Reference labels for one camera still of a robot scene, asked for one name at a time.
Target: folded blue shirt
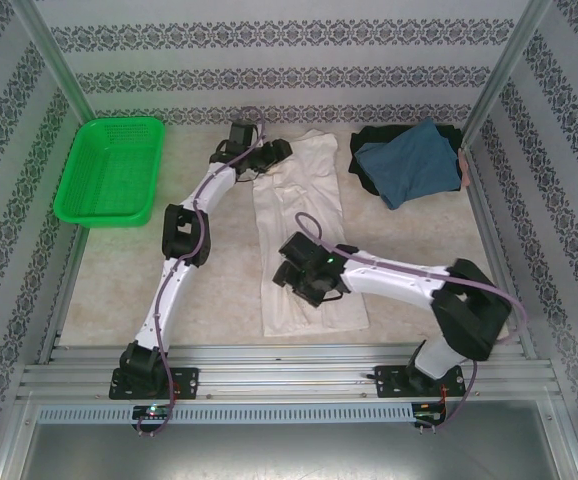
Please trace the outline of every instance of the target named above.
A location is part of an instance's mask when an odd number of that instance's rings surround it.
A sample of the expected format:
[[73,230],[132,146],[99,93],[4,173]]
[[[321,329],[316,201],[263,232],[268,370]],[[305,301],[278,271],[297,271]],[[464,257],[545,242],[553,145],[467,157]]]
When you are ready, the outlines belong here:
[[389,143],[364,144],[356,158],[391,210],[407,200],[460,188],[458,157],[431,118]]

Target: wallpaper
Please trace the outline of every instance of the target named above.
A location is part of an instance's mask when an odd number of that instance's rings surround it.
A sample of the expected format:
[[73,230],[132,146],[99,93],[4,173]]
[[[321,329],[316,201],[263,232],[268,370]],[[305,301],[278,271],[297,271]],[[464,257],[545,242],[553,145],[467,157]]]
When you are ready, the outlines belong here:
[[52,202],[78,122],[40,53],[0,0],[0,432],[16,369],[34,363],[74,227]]
[[578,436],[578,1],[550,6],[472,147],[532,340]]
[[462,124],[526,0],[44,0],[100,116],[225,123]]

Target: beige floor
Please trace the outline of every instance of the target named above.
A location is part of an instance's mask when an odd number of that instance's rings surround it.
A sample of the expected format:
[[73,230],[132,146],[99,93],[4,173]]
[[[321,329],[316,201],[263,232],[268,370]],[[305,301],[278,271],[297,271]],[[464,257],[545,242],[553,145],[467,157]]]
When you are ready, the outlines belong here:
[[[295,138],[306,129],[275,127],[270,137]],[[466,191],[442,193],[389,211],[347,173],[351,130],[336,134],[336,167],[347,241],[403,262],[448,265],[474,261],[489,272]],[[89,234],[61,345],[126,345],[144,320],[162,267],[162,212],[187,197],[206,171],[224,131],[167,129],[151,221],[133,229]],[[327,344],[419,342],[439,332],[434,316],[384,297],[366,295],[370,328],[327,335],[262,336],[260,249],[251,184],[236,185],[212,214],[211,256],[185,297],[173,330],[174,345]]]

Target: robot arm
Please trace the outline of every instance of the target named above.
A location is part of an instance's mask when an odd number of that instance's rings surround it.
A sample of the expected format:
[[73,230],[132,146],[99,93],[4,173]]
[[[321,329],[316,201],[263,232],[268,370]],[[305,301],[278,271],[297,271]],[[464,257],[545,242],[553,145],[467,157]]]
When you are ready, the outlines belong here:
[[[225,166],[250,149],[255,129],[253,124],[234,122],[229,139],[221,142],[211,155],[209,169],[198,187],[182,203],[171,204],[166,208],[162,234],[165,261],[158,289],[135,340],[120,357],[120,368],[114,371],[112,379],[111,398],[154,398],[163,392],[166,372],[161,356],[169,350],[172,315],[177,311],[196,272],[209,257],[209,216],[245,172],[265,173],[291,155],[289,143],[278,139],[252,149],[241,160]],[[201,233],[199,215],[202,217],[204,234]],[[181,261],[183,256],[193,253],[199,244],[195,255]],[[157,303],[164,351],[160,351],[156,336]]]
[[[409,265],[378,258],[349,245],[337,248],[351,254],[351,258],[329,252],[303,233],[295,233],[280,248],[285,261],[273,281],[280,286],[289,285],[314,307],[329,300],[325,299],[329,292],[336,291],[341,295],[383,295],[433,312],[442,335],[423,342],[407,366],[407,387],[421,395],[465,359],[489,358],[511,305],[495,294],[439,279],[455,277],[492,285],[475,264],[458,259],[450,267]],[[433,278],[387,265],[428,272]]]

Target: green plastic basket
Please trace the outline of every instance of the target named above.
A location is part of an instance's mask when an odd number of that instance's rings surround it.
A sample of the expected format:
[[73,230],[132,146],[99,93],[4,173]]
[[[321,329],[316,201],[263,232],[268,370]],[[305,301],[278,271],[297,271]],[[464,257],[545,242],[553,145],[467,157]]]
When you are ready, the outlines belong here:
[[165,127],[152,117],[99,118],[78,131],[53,205],[85,227],[149,221]]

